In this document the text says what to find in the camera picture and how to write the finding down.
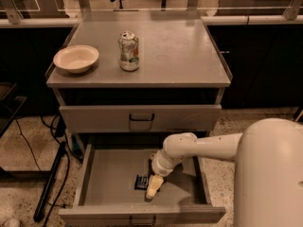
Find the concrete floor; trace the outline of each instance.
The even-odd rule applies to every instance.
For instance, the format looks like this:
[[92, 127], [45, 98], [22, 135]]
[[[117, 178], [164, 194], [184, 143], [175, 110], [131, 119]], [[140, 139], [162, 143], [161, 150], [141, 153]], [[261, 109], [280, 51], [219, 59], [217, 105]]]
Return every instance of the concrete floor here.
[[[243, 132], [252, 123], [263, 118], [277, 117], [292, 120], [295, 110], [296, 108], [223, 110], [211, 135]], [[52, 115], [45, 117], [46, 123], [50, 124], [52, 118]], [[40, 169], [49, 170], [58, 148], [58, 144], [50, 134], [50, 129], [43, 125], [40, 117], [24, 117], [18, 121], [24, 136], [32, 147]], [[58, 216], [58, 211], [62, 205], [65, 205], [66, 208], [72, 207], [81, 164], [72, 157], [70, 159], [68, 180], [57, 201], [59, 206], [54, 207], [47, 226], [64, 226], [63, 220]], [[49, 202], [53, 202], [58, 193], [66, 172], [66, 164], [65, 156], [60, 164]], [[14, 169], [16, 167], [31, 170], [37, 169], [29, 147], [20, 135], [15, 121], [0, 139], [0, 166], [4, 169]], [[226, 214], [217, 224], [181, 226], [233, 226], [234, 164], [204, 159], [204, 167], [211, 201], [214, 206], [225, 207]], [[42, 191], [43, 183], [39, 182], [0, 183], [0, 224], [8, 218], [18, 218], [23, 222], [23, 226], [43, 226], [44, 221], [36, 223], [33, 220]], [[49, 208], [50, 204], [47, 204], [45, 214], [48, 213]]]

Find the white bowl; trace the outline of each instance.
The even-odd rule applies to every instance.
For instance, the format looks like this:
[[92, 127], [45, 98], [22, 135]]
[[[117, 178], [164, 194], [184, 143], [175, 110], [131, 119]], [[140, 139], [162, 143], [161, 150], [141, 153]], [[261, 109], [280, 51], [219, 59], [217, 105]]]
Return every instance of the white bowl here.
[[97, 60], [98, 51], [89, 45], [68, 46], [54, 57], [55, 65], [76, 74], [86, 72]]

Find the open drawer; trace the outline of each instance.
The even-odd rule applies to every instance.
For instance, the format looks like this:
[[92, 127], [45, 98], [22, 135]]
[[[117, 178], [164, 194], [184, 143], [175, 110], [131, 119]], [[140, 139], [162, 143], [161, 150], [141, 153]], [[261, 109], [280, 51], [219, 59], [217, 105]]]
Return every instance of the open drawer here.
[[134, 189], [137, 176], [150, 176], [150, 157], [157, 150], [89, 144], [74, 206], [59, 211], [66, 226], [218, 222], [225, 209], [210, 202], [200, 158], [178, 165], [152, 201], [145, 190]]
[[61, 106], [71, 133], [212, 131], [220, 105]]

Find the gray countertop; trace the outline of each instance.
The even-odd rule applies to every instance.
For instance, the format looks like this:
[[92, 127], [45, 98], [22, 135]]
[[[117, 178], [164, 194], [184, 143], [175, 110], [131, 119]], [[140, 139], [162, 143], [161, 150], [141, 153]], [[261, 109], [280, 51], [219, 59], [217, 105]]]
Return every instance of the gray countertop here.
[[[140, 67], [119, 66], [118, 38], [130, 30], [139, 38]], [[52, 88], [217, 87], [229, 86], [213, 43], [196, 11], [90, 11], [69, 45], [99, 51], [98, 65], [81, 75], [55, 68]]]

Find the soda can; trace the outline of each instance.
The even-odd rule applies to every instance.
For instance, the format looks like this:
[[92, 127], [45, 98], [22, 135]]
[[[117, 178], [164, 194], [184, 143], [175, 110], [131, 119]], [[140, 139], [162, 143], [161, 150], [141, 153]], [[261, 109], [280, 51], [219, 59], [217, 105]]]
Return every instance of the soda can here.
[[139, 39], [131, 31], [120, 34], [118, 40], [121, 50], [120, 66], [125, 71], [134, 71], [139, 68]]

